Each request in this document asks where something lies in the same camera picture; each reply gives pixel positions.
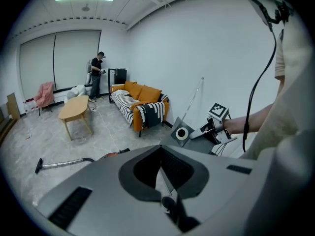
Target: wooden board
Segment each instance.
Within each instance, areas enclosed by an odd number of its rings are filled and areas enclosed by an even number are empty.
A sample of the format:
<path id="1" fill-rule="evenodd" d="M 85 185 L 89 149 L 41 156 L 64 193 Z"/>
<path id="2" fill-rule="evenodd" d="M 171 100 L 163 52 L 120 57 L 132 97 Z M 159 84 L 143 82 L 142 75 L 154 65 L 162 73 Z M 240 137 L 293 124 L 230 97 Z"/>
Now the wooden board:
<path id="1" fill-rule="evenodd" d="M 21 118 L 21 116 L 20 116 L 18 104 L 16 102 L 15 94 L 14 93 L 9 94 L 7 96 L 7 98 L 8 98 L 8 110 L 9 110 L 9 113 L 12 115 L 13 119 L 19 120 Z"/>
<path id="2" fill-rule="evenodd" d="M 9 133 L 9 131 L 11 130 L 11 128 L 13 127 L 13 125 L 16 123 L 16 120 L 11 120 L 7 126 L 5 127 L 5 129 L 1 132 L 0 134 L 0 146 L 2 144 L 2 142 L 4 141 L 6 135 Z"/>

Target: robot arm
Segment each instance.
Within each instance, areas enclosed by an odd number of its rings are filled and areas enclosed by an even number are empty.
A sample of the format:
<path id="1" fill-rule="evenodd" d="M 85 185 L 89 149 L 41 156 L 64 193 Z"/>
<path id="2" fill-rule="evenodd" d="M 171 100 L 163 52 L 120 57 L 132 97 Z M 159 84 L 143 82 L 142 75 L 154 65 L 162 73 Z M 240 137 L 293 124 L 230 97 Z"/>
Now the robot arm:
<path id="1" fill-rule="evenodd" d="M 237 137 L 231 138 L 229 132 L 223 128 L 223 120 L 226 118 L 227 113 L 228 108 L 215 103 L 208 111 L 208 122 L 192 132 L 189 138 L 195 139 L 208 132 L 212 132 L 214 133 L 218 144 L 227 144 L 234 141 Z"/>

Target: beige shirt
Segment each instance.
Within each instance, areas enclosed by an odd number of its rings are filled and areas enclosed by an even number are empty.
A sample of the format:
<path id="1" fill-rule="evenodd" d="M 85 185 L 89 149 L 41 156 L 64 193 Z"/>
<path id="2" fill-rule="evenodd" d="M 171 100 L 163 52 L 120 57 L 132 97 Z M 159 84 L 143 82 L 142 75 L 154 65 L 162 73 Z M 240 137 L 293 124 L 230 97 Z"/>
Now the beige shirt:
<path id="1" fill-rule="evenodd" d="M 296 134 L 297 125 L 282 94 L 292 85 L 311 60 L 313 44 L 299 16 L 289 17 L 283 31 L 283 40 L 277 41 L 275 77 L 284 76 L 284 86 L 275 100 L 265 122 L 242 158 L 254 159 L 269 147 L 276 147 L 284 138 Z"/>

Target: gray concrete floor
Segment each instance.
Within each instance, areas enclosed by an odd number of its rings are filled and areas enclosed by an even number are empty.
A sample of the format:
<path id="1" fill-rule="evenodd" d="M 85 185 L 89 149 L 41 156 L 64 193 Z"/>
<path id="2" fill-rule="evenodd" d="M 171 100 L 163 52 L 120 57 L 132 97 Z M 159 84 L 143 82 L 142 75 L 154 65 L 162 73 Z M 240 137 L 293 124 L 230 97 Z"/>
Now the gray concrete floor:
<path id="1" fill-rule="evenodd" d="M 157 125 L 139 133 L 129 127 L 115 103 L 108 98 L 96 102 L 96 110 L 87 116 L 93 135 L 90 135 L 81 120 L 69 122 L 68 128 L 73 141 L 70 141 L 58 114 L 63 107 L 52 107 L 23 117 L 17 121 L 0 147 L 0 165 L 15 194 L 34 206 L 49 190 L 85 167 L 89 162 L 47 169 L 35 174 L 40 158 L 44 164 L 70 161 L 83 157 L 98 160 L 102 156 L 118 152 L 157 145 L 170 128 Z"/>

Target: ceiling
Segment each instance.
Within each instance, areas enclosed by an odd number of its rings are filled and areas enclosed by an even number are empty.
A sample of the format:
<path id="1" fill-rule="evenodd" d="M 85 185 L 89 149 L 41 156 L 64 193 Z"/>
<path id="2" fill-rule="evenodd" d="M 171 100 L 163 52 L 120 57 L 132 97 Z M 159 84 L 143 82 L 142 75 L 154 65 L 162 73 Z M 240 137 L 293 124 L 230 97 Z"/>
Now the ceiling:
<path id="1" fill-rule="evenodd" d="M 130 29 L 153 11 L 175 0 L 31 0 L 14 24 L 8 39 L 61 20 L 93 19 L 116 22 Z"/>

